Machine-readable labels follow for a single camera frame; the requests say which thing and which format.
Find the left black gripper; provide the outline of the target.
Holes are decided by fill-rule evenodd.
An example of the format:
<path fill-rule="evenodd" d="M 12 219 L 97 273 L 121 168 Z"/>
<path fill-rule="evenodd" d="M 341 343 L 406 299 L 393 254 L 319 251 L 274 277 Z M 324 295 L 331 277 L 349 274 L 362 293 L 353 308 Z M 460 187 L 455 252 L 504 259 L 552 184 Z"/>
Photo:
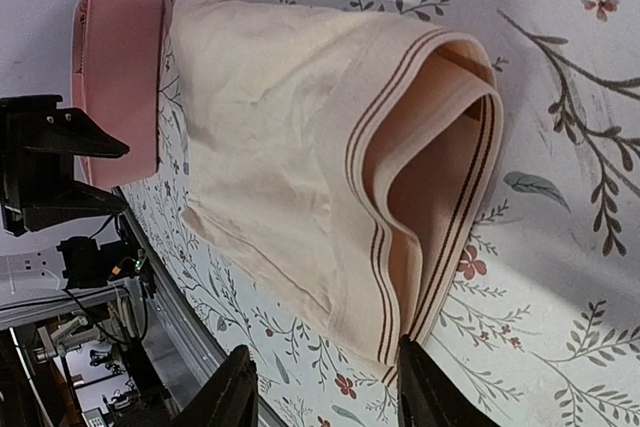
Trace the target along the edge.
<path fill-rule="evenodd" d="M 122 213 L 127 204 L 72 181 L 76 156 L 120 158 L 130 148 L 78 108 L 56 109 L 58 94 L 1 100 L 1 219 L 14 237 L 89 217 Z"/>

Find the cream garment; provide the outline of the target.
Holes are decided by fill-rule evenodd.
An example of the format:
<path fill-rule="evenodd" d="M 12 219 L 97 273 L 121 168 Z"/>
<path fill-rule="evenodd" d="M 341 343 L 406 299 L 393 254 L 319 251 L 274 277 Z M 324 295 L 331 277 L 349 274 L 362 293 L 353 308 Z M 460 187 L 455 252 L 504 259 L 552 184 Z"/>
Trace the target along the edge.
<path fill-rule="evenodd" d="M 398 14 L 176 0 L 185 224 L 395 380 L 432 330 L 503 105 L 473 36 Z"/>

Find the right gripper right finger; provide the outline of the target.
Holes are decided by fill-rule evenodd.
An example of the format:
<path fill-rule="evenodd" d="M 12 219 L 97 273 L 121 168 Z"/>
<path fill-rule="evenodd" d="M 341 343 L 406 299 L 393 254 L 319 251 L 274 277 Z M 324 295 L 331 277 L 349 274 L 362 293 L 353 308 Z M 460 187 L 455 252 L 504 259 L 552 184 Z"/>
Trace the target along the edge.
<path fill-rule="evenodd" d="M 419 343 L 399 342 L 397 361 L 398 425 L 416 427 L 492 426 L 450 381 Z"/>

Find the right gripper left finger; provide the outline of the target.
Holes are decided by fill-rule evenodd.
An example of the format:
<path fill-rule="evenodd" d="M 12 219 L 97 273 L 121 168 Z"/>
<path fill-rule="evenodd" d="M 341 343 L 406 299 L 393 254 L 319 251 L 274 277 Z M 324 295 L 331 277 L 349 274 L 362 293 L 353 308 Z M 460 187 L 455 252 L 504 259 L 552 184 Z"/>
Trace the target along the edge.
<path fill-rule="evenodd" d="M 235 347 L 191 402 L 176 427 L 257 427 L 258 376 L 246 345 Z"/>

